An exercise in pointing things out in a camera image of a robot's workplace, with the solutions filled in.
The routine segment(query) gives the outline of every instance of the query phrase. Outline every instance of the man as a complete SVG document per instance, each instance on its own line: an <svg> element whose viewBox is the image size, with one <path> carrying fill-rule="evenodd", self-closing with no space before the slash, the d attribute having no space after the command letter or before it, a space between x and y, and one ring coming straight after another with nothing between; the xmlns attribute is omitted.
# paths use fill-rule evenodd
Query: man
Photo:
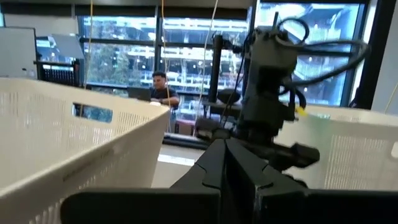
<svg viewBox="0 0 398 224"><path fill-rule="evenodd" d="M173 108L178 107L180 98L175 90L169 88L169 95L166 88L166 74L164 72L154 72L152 74L154 87L150 89L151 101L162 103L163 105L170 105Z"/></svg>

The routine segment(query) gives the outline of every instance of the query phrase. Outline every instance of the black hair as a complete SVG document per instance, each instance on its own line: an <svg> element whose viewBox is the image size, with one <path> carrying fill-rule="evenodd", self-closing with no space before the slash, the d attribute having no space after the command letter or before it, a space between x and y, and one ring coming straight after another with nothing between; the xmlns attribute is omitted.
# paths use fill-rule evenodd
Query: black hair
<svg viewBox="0 0 398 224"><path fill-rule="evenodd" d="M154 73L152 74L152 78L154 78L154 77L156 77L156 76L160 76L160 77L162 77L162 78L166 78L166 73L157 71L157 72L154 72Z"/></svg>

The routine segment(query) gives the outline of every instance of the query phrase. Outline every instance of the floor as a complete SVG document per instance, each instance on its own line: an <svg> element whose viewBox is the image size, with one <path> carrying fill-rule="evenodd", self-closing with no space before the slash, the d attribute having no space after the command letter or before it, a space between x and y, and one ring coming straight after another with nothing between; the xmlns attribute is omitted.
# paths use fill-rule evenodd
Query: floor
<svg viewBox="0 0 398 224"><path fill-rule="evenodd" d="M202 150L163 145L157 160L152 187L170 187L193 166Z"/></svg>

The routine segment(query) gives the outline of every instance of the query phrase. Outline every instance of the whiteboard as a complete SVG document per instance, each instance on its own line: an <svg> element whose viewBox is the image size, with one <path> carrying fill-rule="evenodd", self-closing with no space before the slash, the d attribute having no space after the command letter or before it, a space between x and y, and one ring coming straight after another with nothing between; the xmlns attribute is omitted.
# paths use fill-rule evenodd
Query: whiteboard
<svg viewBox="0 0 398 224"><path fill-rule="evenodd" d="M0 27L0 77L37 79L33 28Z"/></svg>

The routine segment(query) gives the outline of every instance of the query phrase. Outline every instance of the glass window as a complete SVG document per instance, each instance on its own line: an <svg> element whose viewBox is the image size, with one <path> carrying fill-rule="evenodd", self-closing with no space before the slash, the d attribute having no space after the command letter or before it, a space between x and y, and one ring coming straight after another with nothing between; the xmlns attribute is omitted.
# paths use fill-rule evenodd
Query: glass window
<svg viewBox="0 0 398 224"><path fill-rule="evenodd" d="M348 62L346 57L314 57L301 55L297 59L293 81L308 80L330 72ZM308 87L298 88L306 97L307 103L339 106L346 73ZM289 96L281 96L281 100L288 101Z"/></svg>
<svg viewBox="0 0 398 224"><path fill-rule="evenodd" d="M91 44L87 82L149 87L154 48L138 45Z"/></svg>
<svg viewBox="0 0 398 224"><path fill-rule="evenodd" d="M0 9L0 27L4 26L4 16L1 13L1 9Z"/></svg>
<svg viewBox="0 0 398 224"><path fill-rule="evenodd" d="M164 21L163 38L166 42L204 44L210 23L210 19L167 18ZM248 24L246 21L215 19L212 31L209 44L214 33L223 34L233 44L242 44L248 34Z"/></svg>
<svg viewBox="0 0 398 224"><path fill-rule="evenodd" d="M90 37L90 17L83 17L83 36ZM155 40L154 17L93 17L92 38L114 40Z"/></svg>
<svg viewBox="0 0 398 224"><path fill-rule="evenodd" d="M112 89L112 88L92 88L91 90L93 91L98 91L102 93L107 93L107 94L112 94L112 95L117 95L121 97L128 97L127 90L118 90L118 89ZM100 109L100 108L95 108L92 106L85 106L83 108L83 116L88 119L93 119L95 121L102 121L105 123L109 123L112 121L112 111L108 109Z"/></svg>
<svg viewBox="0 0 398 224"><path fill-rule="evenodd" d="M162 56L167 60L167 76L169 86L177 91L187 91L190 93L200 93L203 80L203 69L205 69L205 83L203 85L204 93L208 93L210 88L211 68L213 66L213 51L206 51L206 62L203 64L204 50L201 48L189 47L166 47L162 49ZM160 69L165 70L165 58L160 61ZM220 76L218 79L218 89L233 88L241 57L233 54L230 50L223 50L221 53Z"/></svg>
<svg viewBox="0 0 398 224"><path fill-rule="evenodd" d="M199 105L198 96L180 96L180 106L176 111L177 120L194 121ZM203 116L203 105L200 104L199 116Z"/></svg>
<svg viewBox="0 0 398 224"><path fill-rule="evenodd" d="M256 14L256 27L272 27L274 15L279 19L298 17L310 27L306 43L324 40L352 39L358 15L359 4L293 4L261 3ZM283 28L290 39L303 39L304 28L296 22L286 22ZM337 46L333 50L350 50L350 46Z"/></svg>

